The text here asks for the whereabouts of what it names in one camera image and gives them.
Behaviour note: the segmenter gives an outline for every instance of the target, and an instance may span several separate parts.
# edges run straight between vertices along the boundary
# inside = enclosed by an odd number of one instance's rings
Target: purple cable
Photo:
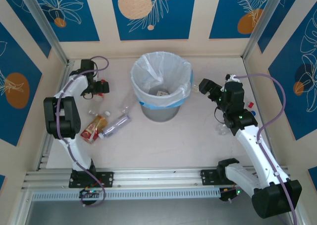
[[[264,155],[265,155],[267,161],[268,161],[269,164],[271,165],[273,171],[274,171],[274,172],[277,172],[277,169],[276,169],[274,163],[271,161],[269,155],[267,154],[267,152],[266,152],[266,150],[264,149],[262,143],[260,142],[260,135],[261,135],[261,132],[262,132],[267,126],[269,126],[270,124],[274,123],[274,122],[282,115],[282,113],[284,112],[284,110],[285,110],[285,105],[286,105],[285,91],[284,91],[282,85],[281,85],[276,79],[274,79],[274,78],[273,78],[272,76],[270,76],[270,75],[258,73],[258,74],[244,75],[244,76],[235,76],[235,78],[237,78],[237,79],[243,79],[243,78],[249,78],[249,77],[254,77],[254,76],[264,76],[264,77],[266,77],[266,78],[271,79],[272,81],[274,81],[274,82],[278,85],[278,87],[281,89],[281,92],[282,92],[282,95],[283,95],[283,103],[282,103],[282,109],[281,109],[281,111],[278,113],[278,115],[277,115],[275,118],[273,118],[272,120],[270,120],[269,122],[267,122],[266,124],[264,124],[264,125],[259,129],[258,134],[257,134],[257,141],[258,141],[258,143],[259,143],[259,146],[260,146],[262,152],[264,153]],[[285,195],[286,195],[286,198],[287,198],[289,207],[291,208],[292,216],[293,216],[293,223],[294,223],[294,225],[297,225],[296,213],[295,213],[295,209],[294,209],[294,206],[293,206],[291,197],[290,197],[290,195],[289,195],[289,193],[288,193],[288,191],[287,191],[287,189],[286,189],[286,187],[285,187],[285,184],[284,184],[284,182],[283,182],[281,176],[278,174],[276,177],[277,177],[278,181],[280,182],[280,184],[281,184],[281,186],[282,186],[282,188],[283,188],[283,190],[284,190],[284,193],[285,193]]]
[[[86,71],[83,71],[83,72],[79,73],[78,75],[76,75],[76,76],[74,77],[74,79],[73,79],[72,81],[70,81],[70,82],[65,86],[64,92],[68,89],[68,87],[69,87],[79,76],[81,76],[81,75],[83,75],[83,74],[86,74],[86,73],[98,72],[98,71],[102,71],[102,70],[107,69],[107,67],[109,66],[109,61],[108,61],[107,58],[105,58],[104,56],[94,56],[94,57],[90,58],[90,60],[95,59],[95,58],[102,58],[102,59],[106,60],[106,62],[107,62],[106,66],[105,66],[104,68],[102,68],[102,69],[86,70]],[[73,153],[72,153],[72,151],[71,151],[71,149],[70,149],[69,142],[68,142],[65,138],[63,138],[62,135],[61,135],[61,133],[60,133],[60,123],[59,123],[59,114],[60,114],[60,112],[59,112],[59,111],[60,111],[60,102],[61,102],[61,98],[63,97],[63,95],[64,95],[64,93],[61,93],[61,94],[60,94],[60,96],[59,96],[59,98],[58,98],[58,100],[57,100],[57,106],[56,106],[57,134],[58,134],[58,137],[60,138],[60,140],[62,140],[65,144],[68,145],[68,146],[67,146],[67,150],[68,150],[68,152],[69,152],[69,155],[70,155],[71,159],[76,163],[76,165],[77,165],[80,169],[82,169],[82,170],[83,170],[84,172],[86,172],[92,179],[94,179],[94,180],[99,184],[99,186],[101,187],[101,189],[103,190],[103,199],[102,199],[102,201],[101,201],[100,203],[96,204],[96,205],[89,205],[89,207],[96,207],[96,206],[98,206],[98,205],[100,205],[100,204],[102,204],[102,203],[104,202],[104,200],[105,200],[105,198],[106,198],[106,190],[105,190],[105,187],[102,185],[102,183],[101,183],[93,174],[91,174],[87,169],[85,169],[81,164],[79,164],[79,163],[76,161],[76,159],[75,159],[75,157],[74,157],[74,155],[73,155]],[[84,204],[83,198],[84,198],[87,194],[88,194],[88,193],[84,194],[84,195],[82,196],[81,200],[80,200],[83,204]]]

